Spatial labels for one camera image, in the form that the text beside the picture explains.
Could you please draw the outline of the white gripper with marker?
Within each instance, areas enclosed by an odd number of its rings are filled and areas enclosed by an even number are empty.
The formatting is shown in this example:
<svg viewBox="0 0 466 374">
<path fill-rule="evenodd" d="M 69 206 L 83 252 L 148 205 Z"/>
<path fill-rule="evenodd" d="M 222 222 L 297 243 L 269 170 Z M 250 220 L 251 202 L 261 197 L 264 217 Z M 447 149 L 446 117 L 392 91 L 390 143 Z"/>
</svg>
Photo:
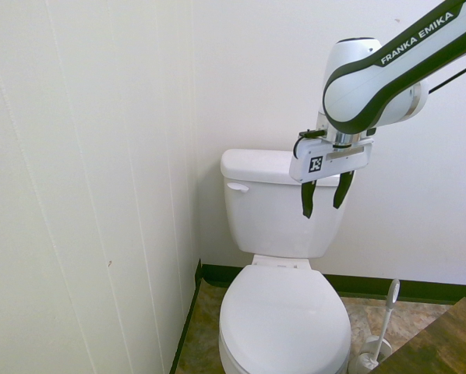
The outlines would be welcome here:
<svg viewBox="0 0 466 374">
<path fill-rule="evenodd" d="M 373 138 L 366 137 L 349 148 L 337 149 L 324 139 L 303 139 L 293 150 L 289 175 L 301 184 L 302 214 L 312 216 L 316 181 L 339 175 L 333 207 L 339 209 L 351 187 L 355 170 L 364 168 L 370 160 Z"/>
</svg>

